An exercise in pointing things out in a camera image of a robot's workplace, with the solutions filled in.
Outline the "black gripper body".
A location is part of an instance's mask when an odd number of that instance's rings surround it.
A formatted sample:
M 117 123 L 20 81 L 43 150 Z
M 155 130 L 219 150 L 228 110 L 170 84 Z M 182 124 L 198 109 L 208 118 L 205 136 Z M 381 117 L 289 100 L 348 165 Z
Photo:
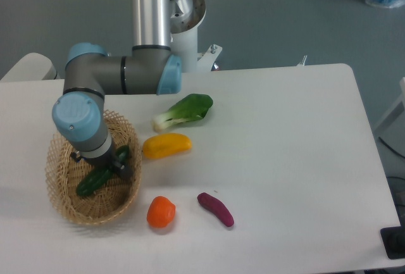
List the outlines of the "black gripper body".
M 109 144 L 94 151 L 83 151 L 80 155 L 88 164 L 94 167 L 104 167 L 110 165 L 115 159 L 115 150 L 114 144 Z

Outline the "silver and grey robot arm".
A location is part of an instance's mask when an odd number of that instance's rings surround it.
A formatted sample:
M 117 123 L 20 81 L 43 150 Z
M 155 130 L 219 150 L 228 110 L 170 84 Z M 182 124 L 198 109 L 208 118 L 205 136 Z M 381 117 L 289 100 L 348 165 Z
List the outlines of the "silver and grey robot arm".
M 118 94 L 176 94 L 182 61 L 171 51 L 170 6 L 175 0 L 132 0 L 134 42 L 130 56 L 109 56 L 98 45 L 79 43 L 68 54 L 62 96 L 52 110 L 58 132 L 75 148 L 74 159 L 113 170 L 132 169 L 115 154 L 104 122 L 104 98 Z

